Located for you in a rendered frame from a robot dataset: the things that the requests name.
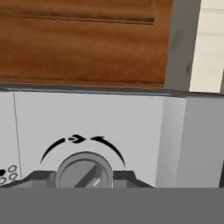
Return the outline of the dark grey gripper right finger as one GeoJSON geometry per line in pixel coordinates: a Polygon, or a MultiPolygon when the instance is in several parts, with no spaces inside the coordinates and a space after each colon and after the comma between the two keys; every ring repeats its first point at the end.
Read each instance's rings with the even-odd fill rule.
{"type": "Polygon", "coordinates": [[[151,185],[137,179],[133,171],[113,171],[114,188],[151,188],[151,185]]]}

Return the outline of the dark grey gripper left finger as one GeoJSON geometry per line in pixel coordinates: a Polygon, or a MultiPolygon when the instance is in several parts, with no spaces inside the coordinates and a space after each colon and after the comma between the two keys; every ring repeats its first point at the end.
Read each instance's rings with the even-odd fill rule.
{"type": "Polygon", "coordinates": [[[53,188],[55,171],[33,171],[27,177],[3,185],[3,188],[53,188]]]}

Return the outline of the grey round stove knob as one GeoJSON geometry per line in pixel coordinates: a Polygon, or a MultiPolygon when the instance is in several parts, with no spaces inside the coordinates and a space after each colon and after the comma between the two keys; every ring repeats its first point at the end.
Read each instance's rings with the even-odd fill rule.
{"type": "Polygon", "coordinates": [[[90,151],[66,158],[56,172],[57,188],[111,188],[113,170],[101,155],[90,151]]]}

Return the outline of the white stove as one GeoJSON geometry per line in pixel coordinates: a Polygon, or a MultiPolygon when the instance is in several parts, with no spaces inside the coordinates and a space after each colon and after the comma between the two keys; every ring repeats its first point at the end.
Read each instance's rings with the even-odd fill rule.
{"type": "Polygon", "coordinates": [[[0,187],[84,151],[151,187],[220,187],[224,95],[0,84],[0,187]]]}

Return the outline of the brown wooden cupboard door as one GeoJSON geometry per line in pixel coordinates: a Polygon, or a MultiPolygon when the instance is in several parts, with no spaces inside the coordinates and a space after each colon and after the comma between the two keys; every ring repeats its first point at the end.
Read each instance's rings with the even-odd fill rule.
{"type": "Polygon", "coordinates": [[[0,82],[161,88],[174,0],[0,0],[0,82]]]}

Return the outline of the grey cupboard side panel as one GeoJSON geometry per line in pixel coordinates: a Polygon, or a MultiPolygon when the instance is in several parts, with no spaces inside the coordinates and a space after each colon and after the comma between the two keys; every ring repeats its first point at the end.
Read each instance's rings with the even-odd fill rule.
{"type": "Polygon", "coordinates": [[[188,91],[201,0],[173,0],[164,88],[188,91]]]}

